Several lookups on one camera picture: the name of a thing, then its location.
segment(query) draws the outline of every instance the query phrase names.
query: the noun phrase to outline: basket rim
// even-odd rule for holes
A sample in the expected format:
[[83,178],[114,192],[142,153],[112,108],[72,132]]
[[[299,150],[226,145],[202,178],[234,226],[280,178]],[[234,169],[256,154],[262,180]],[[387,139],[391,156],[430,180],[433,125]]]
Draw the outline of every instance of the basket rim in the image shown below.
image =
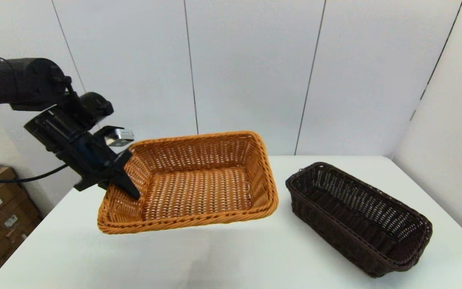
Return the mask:
[[209,134],[200,134],[200,135],[189,135],[189,136],[179,136],[179,137],[165,137],[165,138],[158,138],[158,139],[146,139],[142,141],[138,141],[132,144],[128,149],[132,152],[133,148],[137,146],[143,146],[144,144],[149,143],[156,143],[156,142],[178,142],[186,139],[213,139],[213,138],[221,138],[223,136],[229,135],[230,137],[233,136],[248,136],[251,137],[258,145],[258,149],[261,153],[261,161],[262,161],[262,170],[264,176],[267,180],[267,188],[266,188],[266,195],[267,200],[266,204],[260,207],[251,208],[249,210],[233,210],[233,211],[226,211],[226,212],[216,212],[211,214],[200,214],[200,215],[191,215],[191,216],[181,216],[181,217],[172,217],[172,218],[161,218],[157,220],[145,220],[145,221],[135,221],[135,222],[111,222],[108,218],[108,207],[110,206],[110,196],[108,194],[110,188],[114,188],[115,185],[110,184],[108,189],[106,190],[105,196],[101,205],[99,207],[99,212],[97,216],[97,225],[99,229],[103,232],[107,232],[108,230],[120,228],[120,229],[132,229],[134,227],[153,227],[155,225],[168,225],[168,224],[176,224],[176,228],[185,227],[182,224],[186,222],[192,222],[196,220],[209,220],[212,218],[221,218],[224,216],[236,216],[239,215],[256,215],[257,218],[264,218],[266,216],[271,215],[277,205],[279,203],[279,199],[277,198],[277,189],[275,186],[274,177],[272,174],[272,169],[270,167],[270,163],[268,161],[268,156],[266,154],[266,147],[262,138],[256,132],[250,130],[237,130],[232,132],[224,132],[224,133],[209,133]]
[[[414,250],[412,250],[412,253],[410,254],[410,257],[407,258],[407,260],[403,261],[397,261],[394,260],[393,258],[388,257],[386,254],[381,253],[379,250],[375,249],[372,247],[372,245],[365,241],[362,236],[357,234],[356,232],[352,231],[348,226],[344,225],[341,221],[339,221],[337,218],[326,212],[326,210],[323,210],[319,205],[314,203],[313,201],[309,200],[306,196],[304,196],[299,190],[297,190],[292,182],[299,179],[304,173],[309,172],[311,169],[313,169],[316,166],[327,166],[328,168],[332,170],[336,170],[339,173],[351,178],[353,181],[356,181],[359,183],[359,185],[362,185],[363,187],[367,187],[371,192],[375,192],[379,194],[383,199],[389,201],[390,203],[395,203],[396,205],[399,205],[400,207],[403,207],[408,213],[409,216],[414,220],[414,221],[420,221],[423,223],[425,226],[426,230],[423,232],[422,236],[419,239],[419,245],[415,247]],[[429,243],[430,237],[432,235],[432,223],[422,214],[418,213],[416,210],[410,208],[409,206],[405,205],[401,201],[393,198],[392,196],[386,194],[385,192],[375,188],[372,185],[369,185],[368,183],[365,183],[364,181],[361,181],[357,179],[356,177],[342,171],[341,169],[330,165],[329,163],[325,162],[316,162],[308,167],[299,170],[299,172],[291,175],[287,180],[286,180],[286,186],[288,187],[288,190],[290,191],[290,194],[295,195],[297,198],[302,199],[307,205],[310,205],[312,208],[315,210],[318,210],[320,213],[324,214],[326,218],[331,219],[333,223],[336,223],[338,225],[338,228],[344,232],[345,234],[348,234],[350,237],[352,237],[355,241],[359,242],[359,244],[367,250],[370,254],[374,255],[375,258],[378,260],[382,261],[387,267],[390,267],[391,269],[398,270],[398,271],[403,271],[404,269],[408,269],[414,265],[414,263],[420,258],[421,254],[418,254],[418,252],[422,251],[423,248],[427,246]]]

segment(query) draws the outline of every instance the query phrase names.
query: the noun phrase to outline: white table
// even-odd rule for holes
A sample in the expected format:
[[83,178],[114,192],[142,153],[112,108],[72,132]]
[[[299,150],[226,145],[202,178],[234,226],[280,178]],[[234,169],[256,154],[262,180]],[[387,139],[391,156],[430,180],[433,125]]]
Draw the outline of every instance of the white table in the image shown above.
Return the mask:
[[[462,229],[389,159],[270,161],[279,207],[255,221],[107,235],[96,225],[104,190],[72,190],[0,269],[0,288],[462,288]],[[315,161],[331,163],[429,218],[434,234],[415,267],[370,278],[292,213],[284,181]]]

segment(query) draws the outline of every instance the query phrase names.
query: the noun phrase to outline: wicker basket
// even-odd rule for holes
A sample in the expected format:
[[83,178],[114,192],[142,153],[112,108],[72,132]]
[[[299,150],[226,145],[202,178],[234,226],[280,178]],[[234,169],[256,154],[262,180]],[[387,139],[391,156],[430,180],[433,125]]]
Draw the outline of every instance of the wicker basket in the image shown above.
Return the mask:
[[431,222],[327,163],[286,180],[295,215],[371,277],[407,271],[429,243]]
[[124,169],[140,191],[106,191],[97,224],[137,233],[264,218],[277,208],[265,145],[241,131],[140,141]]

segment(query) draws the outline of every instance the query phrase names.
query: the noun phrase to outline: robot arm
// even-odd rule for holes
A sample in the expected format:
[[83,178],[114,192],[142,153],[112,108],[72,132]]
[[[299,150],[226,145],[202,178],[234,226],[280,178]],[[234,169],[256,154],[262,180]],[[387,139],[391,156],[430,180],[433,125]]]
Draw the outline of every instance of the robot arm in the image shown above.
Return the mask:
[[42,111],[24,128],[81,175],[82,180],[75,185],[77,190],[96,183],[106,189],[108,183],[114,183],[132,197],[140,197],[123,169],[131,152],[116,154],[108,147],[133,141],[132,133],[116,126],[89,133],[113,113],[112,104],[97,93],[78,97],[71,78],[53,61],[0,58],[0,104],[10,104],[14,110]]

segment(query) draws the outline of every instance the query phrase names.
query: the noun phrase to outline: orange wicker basket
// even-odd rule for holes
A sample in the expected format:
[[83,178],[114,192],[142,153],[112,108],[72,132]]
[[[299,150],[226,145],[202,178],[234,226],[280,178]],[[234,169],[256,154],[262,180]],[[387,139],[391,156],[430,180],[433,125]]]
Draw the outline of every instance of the orange wicker basket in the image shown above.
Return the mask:
[[264,218],[278,198],[265,145],[249,131],[144,140],[124,169],[140,192],[110,185],[97,225],[126,234]]

